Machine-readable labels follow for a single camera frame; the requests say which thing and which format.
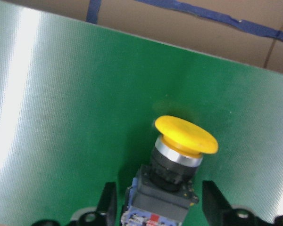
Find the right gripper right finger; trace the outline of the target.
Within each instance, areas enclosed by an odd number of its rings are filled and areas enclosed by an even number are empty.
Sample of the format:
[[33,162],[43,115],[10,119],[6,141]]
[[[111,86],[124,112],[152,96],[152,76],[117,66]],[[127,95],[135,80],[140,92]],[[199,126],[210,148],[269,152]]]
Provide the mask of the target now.
[[210,226],[228,226],[232,206],[213,181],[202,182],[202,211]]

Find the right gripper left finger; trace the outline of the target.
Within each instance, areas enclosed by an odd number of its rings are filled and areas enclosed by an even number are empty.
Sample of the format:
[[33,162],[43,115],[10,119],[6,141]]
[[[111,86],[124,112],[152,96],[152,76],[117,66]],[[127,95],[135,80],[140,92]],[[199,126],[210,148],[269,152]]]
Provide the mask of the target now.
[[96,226],[114,226],[117,217],[116,182],[107,182],[96,208]]

